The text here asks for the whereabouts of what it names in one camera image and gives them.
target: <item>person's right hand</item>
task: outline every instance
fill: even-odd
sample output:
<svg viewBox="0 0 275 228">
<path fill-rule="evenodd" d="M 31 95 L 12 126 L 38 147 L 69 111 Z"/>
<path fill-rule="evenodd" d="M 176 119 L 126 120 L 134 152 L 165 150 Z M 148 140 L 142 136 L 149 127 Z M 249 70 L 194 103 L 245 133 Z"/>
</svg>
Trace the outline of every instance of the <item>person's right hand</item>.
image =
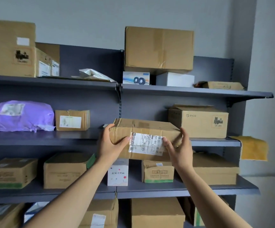
<svg viewBox="0 0 275 228">
<path fill-rule="evenodd" d="M 178 148 L 174 148 L 167 138 L 163 138 L 163 144 L 167 148 L 170 160 L 176 170 L 193 169 L 193 148 L 189 140 L 188 133 L 184 128 L 180 128 L 183 138 Z"/>
</svg>

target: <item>purple package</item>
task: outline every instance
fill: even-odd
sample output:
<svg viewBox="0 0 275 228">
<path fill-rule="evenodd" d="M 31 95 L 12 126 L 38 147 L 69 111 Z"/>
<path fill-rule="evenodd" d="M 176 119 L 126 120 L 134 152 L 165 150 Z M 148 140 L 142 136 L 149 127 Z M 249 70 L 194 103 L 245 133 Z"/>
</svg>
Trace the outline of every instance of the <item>purple package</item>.
<svg viewBox="0 0 275 228">
<path fill-rule="evenodd" d="M 7 101 L 0 103 L 0 131 L 54 130 L 54 111 L 45 103 Z"/>
</svg>

